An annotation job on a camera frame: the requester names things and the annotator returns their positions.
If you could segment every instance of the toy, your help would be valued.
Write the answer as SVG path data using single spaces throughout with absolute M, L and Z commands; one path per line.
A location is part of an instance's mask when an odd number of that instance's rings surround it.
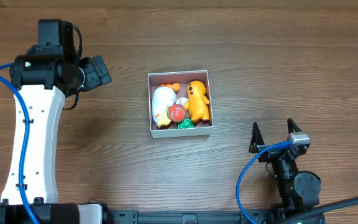
M 172 106 L 177 100 L 177 95 L 175 91 L 167 86 L 158 87 L 153 94 L 152 100 L 152 117 L 155 124 L 161 128 L 162 126 L 166 126 L 170 124 L 170 120 L 168 118 L 167 110 L 169 106 Z M 164 119 L 159 123 L 160 116 L 163 115 Z
M 186 109 L 178 104 L 168 108 L 168 117 L 173 122 L 181 122 L 186 118 Z
M 185 103 L 188 101 L 189 99 L 186 97 L 181 97 L 177 100 L 176 104 L 179 104 L 180 106 L 184 106 Z
M 178 91 L 180 90 L 180 84 L 179 83 L 167 83 L 167 84 L 161 84 L 161 86 L 166 86 L 171 88 L 173 91 Z
M 185 103 L 186 110 L 189 110 L 191 121 L 198 123 L 209 121 L 209 100 L 205 96 L 206 88 L 203 82 L 195 80 L 187 85 L 189 100 Z
M 194 128 L 193 122 L 190 119 L 186 118 L 178 124 L 178 129 Z

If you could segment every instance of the white plush toy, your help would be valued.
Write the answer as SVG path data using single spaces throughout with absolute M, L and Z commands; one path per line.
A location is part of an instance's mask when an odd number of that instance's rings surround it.
M 177 101 L 177 94 L 166 86 L 158 87 L 153 94 L 152 115 L 155 124 L 161 128 L 170 124 L 167 110 Z

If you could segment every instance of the white box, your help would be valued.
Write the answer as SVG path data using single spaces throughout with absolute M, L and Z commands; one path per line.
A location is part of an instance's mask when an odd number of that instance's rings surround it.
M 177 97 L 187 98 L 187 85 L 194 81 L 199 80 L 205 84 L 206 97 L 209 99 L 209 121 L 200 122 L 195 124 L 194 128 L 189 129 L 178 129 L 175 123 L 167 128 L 159 129 L 152 118 L 152 97 L 155 89 L 164 83 L 179 83 L 180 90 L 178 90 Z M 211 134 L 214 127 L 213 115 L 212 115 L 212 100 L 210 94 L 208 71 L 190 71 L 190 72 L 166 72 L 166 73 L 150 73 L 149 74 L 149 116 L 150 116 L 150 131 L 153 138 L 169 138 L 169 137 L 180 137 L 180 136 L 196 136 Z

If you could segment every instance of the table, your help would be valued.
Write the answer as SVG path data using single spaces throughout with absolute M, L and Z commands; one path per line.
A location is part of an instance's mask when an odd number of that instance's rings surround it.
M 83 56 L 101 54 L 112 83 L 64 111 L 57 142 L 60 202 L 110 208 L 238 210 L 235 185 L 253 157 L 252 123 L 266 144 L 292 117 L 312 137 L 300 170 L 322 180 L 321 204 L 358 196 L 358 9 L 0 8 L 0 65 L 37 43 L 37 21 L 77 25 Z M 147 74 L 208 70 L 212 135 L 152 139 Z M 8 71 L 1 71 L 8 78 Z M 0 196 L 11 163 L 14 100 L 0 84 Z M 264 164 L 244 177 L 247 208 L 279 202 Z M 326 214 L 358 223 L 358 207 Z

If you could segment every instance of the green toy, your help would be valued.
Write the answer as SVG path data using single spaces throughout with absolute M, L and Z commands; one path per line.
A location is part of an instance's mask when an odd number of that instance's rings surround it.
M 185 129 L 185 128 L 194 128 L 193 122 L 190 119 L 186 118 L 182 122 L 178 124 L 178 129 Z

